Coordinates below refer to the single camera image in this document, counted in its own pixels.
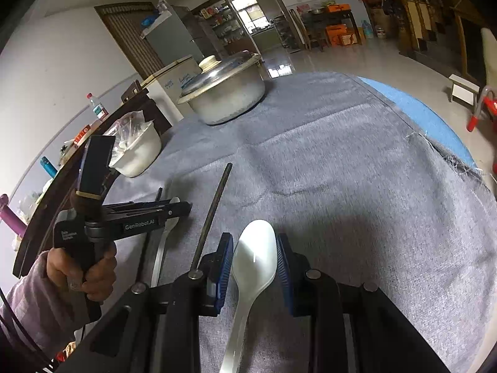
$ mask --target pink sleeve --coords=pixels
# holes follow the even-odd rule
[[[6,297],[26,331],[51,359],[74,340],[74,331],[80,327],[75,326],[71,308],[47,278],[47,255],[47,251],[40,254],[29,274],[19,280]],[[4,306],[0,307],[0,314],[13,323]],[[15,339],[9,336],[3,325],[2,329],[11,344],[16,346]],[[17,332],[19,338],[28,344],[18,329]]]

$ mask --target white appliance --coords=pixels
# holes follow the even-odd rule
[[[174,125],[183,117],[194,113],[188,103],[181,105],[177,103],[181,87],[200,73],[202,69],[193,56],[189,55],[155,72],[141,86],[148,89],[148,96],[156,102],[169,123]]]

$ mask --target wooden table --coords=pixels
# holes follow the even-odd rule
[[[357,43],[362,44],[361,35],[359,34],[359,29],[355,23],[354,15],[352,10],[342,10],[329,12],[325,11],[322,14],[312,14],[310,13],[304,19],[304,25],[314,32],[322,31],[328,25],[337,25],[341,23],[343,19],[350,19],[352,22],[352,27],[354,28],[354,34],[357,38]]]
[[[139,91],[133,98],[125,102],[115,112],[111,113],[103,123],[94,131],[94,135],[103,135],[109,127],[123,115],[143,110],[146,121],[153,120],[153,126],[159,135],[171,127],[153,99],[148,98],[148,90]],[[38,255],[53,246],[52,230],[54,222],[61,210],[71,207],[69,197],[75,188],[79,175],[81,159],[83,158],[84,145],[81,145],[68,162],[59,170],[52,184],[43,195],[28,224],[24,237],[17,251],[12,273],[20,278],[26,276]],[[110,188],[119,172],[111,168],[104,183]]]

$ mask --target red chair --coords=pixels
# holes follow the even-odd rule
[[[466,129],[468,129],[469,132],[473,132],[476,123],[478,123],[479,121],[478,118],[481,114],[481,109],[483,108],[483,104],[486,105],[486,107],[489,109],[490,113],[494,118],[493,121],[494,132],[497,133],[497,89],[492,88],[488,85],[486,85],[483,88],[483,90],[481,90],[480,98],[476,103],[475,109],[473,111],[473,116],[471,116],[471,119],[469,119],[468,126],[466,126]],[[497,174],[497,163],[494,163],[492,165],[492,170],[494,171],[494,173]]]

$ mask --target gray tablecloth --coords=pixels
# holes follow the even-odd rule
[[[107,203],[153,200],[160,186],[167,197],[193,203],[168,237],[161,283],[189,268],[232,162],[204,253],[215,250],[224,231],[237,240],[250,221],[268,220],[287,233],[294,251],[337,281],[375,281],[449,369],[464,372],[494,306],[493,195],[479,175],[357,78],[297,74],[267,87],[255,108],[224,125],[185,118],[167,132],[148,170],[119,177],[111,188]],[[118,243],[118,273],[136,268],[130,254],[136,259],[140,243]],[[201,318],[203,372],[219,370],[236,302],[230,279],[220,317]],[[252,307],[240,371],[306,371],[308,322],[289,316],[276,279]]]

